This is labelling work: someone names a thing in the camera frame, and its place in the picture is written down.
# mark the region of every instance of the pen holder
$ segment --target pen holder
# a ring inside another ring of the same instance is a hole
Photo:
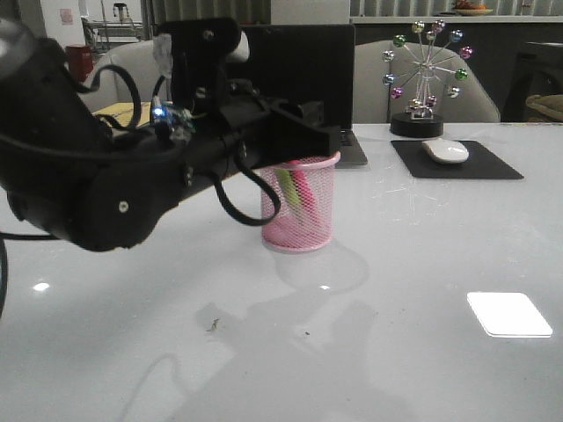
[[[313,156],[260,170],[260,176],[281,199],[280,213],[262,227],[264,242],[281,251],[314,251],[333,236],[334,165],[331,157]],[[273,213],[263,193],[262,215]]]

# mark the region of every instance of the black cable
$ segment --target black cable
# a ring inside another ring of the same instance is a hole
[[[152,95],[150,96],[150,114],[149,114],[149,123],[150,124],[155,122],[155,117],[152,115],[152,109],[155,106],[155,97],[158,95],[158,92],[160,91],[160,87],[162,86],[164,81],[165,81],[165,77],[161,75],[158,78],[154,89],[152,90]]]
[[[178,154],[178,148],[170,148],[154,154],[142,154],[133,156],[131,156],[130,154],[121,153],[81,153],[63,149],[37,147],[35,145],[30,145],[28,143],[15,140],[5,134],[0,134],[0,142],[7,143],[11,147],[22,150],[25,153],[48,156],[50,158],[56,159],[73,159],[77,161],[89,161],[95,163],[139,163],[145,161],[152,163],[161,163]]]
[[[0,231],[0,319],[8,291],[8,252],[5,240],[59,240],[53,235],[16,235]]]
[[[249,215],[242,213],[238,208],[236,208],[232,202],[230,202],[227,193],[223,189],[223,184],[221,183],[221,178],[212,171],[203,173],[206,177],[210,178],[215,187],[217,198],[223,206],[223,209],[234,218],[237,222],[240,222],[247,226],[264,226],[271,222],[280,212],[282,207],[282,202],[280,197],[275,192],[275,190],[270,186],[266,180],[254,173],[243,161],[242,158],[242,142],[237,148],[237,152],[234,154],[235,164],[241,173],[247,176],[252,182],[254,182],[258,187],[267,195],[267,197],[272,201],[274,205],[274,212],[272,215],[263,218],[253,218]]]
[[[6,302],[6,292],[8,291],[8,253],[6,244],[0,238],[0,318]]]
[[[124,132],[139,132],[139,133],[147,132],[146,130],[140,129],[138,127],[131,128],[128,126],[122,126],[120,122],[117,121],[117,119],[115,119],[111,114],[99,113],[99,114],[94,114],[94,117],[98,118],[99,120],[107,121],[109,126],[111,126],[113,129],[122,130]]]
[[[58,240],[53,235],[17,235],[0,231],[0,240]]]
[[[69,80],[72,83],[72,86],[76,92],[80,92],[81,94],[87,94],[90,92],[95,92],[99,89],[101,73],[104,70],[111,70],[112,72],[116,73],[118,76],[121,77],[121,79],[127,86],[129,93],[131,94],[131,100],[133,101],[133,115],[131,116],[131,120],[125,127],[129,129],[135,129],[137,126],[139,126],[139,121],[141,121],[141,114],[143,112],[143,109],[141,107],[141,95],[139,94],[139,90],[137,89],[135,80],[131,75],[129,75],[129,72],[127,72],[124,68],[122,68],[121,66],[117,66],[115,64],[107,64],[105,66],[102,66],[94,74],[94,77],[91,80],[90,87],[87,87],[75,81],[70,75],[70,73],[67,72],[65,74],[68,74]]]

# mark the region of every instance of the gray chair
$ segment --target gray chair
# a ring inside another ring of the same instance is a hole
[[[421,56],[419,44],[407,42],[406,45],[411,52]],[[395,51],[393,61],[383,61],[382,54],[385,50]],[[500,121],[501,116],[497,106],[469,69],[468,62],[453,51],[442,49],[442,47],[434,47],[434,54],[436,54],[434,62],[451,57],[451,59],[441,62],[439,66],[450,70],[463,68],[468,73],[467,79],[457,81],[448,73],[436,72],[442,81],[434,79],[431,82],[431,92],[438,98],[434,112],[440,114],[444,122]],[[406,48],[394,47],[389,40],[356,46],[354,123],[385,123],[388,113],[392,115],[405,110],[408,101],[415,96],[416,81],[412,80],[404,86],[405,91],[401,98],[392,99],[389,97],[389,88],[383,84],[382,78],[388,73],[395,75],[410,73],[413,60],[413,56]],[[400,86],[405,80],[405,77],[401,77],[393,86]],[[461,89],[457,98],[450,98],[447,95],[446,85],[450,82]]]
[[[151,101],[152,92],[160,76],[157,63],[152,56],[152,46],[153,43],[150,40],[125,44],[109,50],[96,63],[84,84],[90,86],[93,75],[101,67],[110,63],[116,64],[124,68],[133,77],[141,101]],[[163,84],[160,95],[162,99],[168,98],[166,84]],[[110,70],[101,73],[98,91],[83,94],[80,97],[91,112],[117,102],[131,101],[131,95],[123,80]]]

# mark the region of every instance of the silver laptop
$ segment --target silver laptop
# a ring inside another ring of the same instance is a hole
[[[340,126],[337,167],[368,162],[352,131],[353,25],[244,25],[250,57],[232,63],[229,77],[252,81],[263,95],[302,104],[322,101],[325,126]]]

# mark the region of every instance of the desk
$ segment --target desk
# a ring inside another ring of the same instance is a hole
[[[337,171],[319,251],[267,249],[212,190],[130,251],[9,242],[0,419],[560,420],[563,127],[445,125],[525,177],[509,181],[415,179],[387,126],[355,130],[370,164]],[[259,212],[244,178],[225,186]],[[487,336],[473,291],[525,293],[552,336]]]

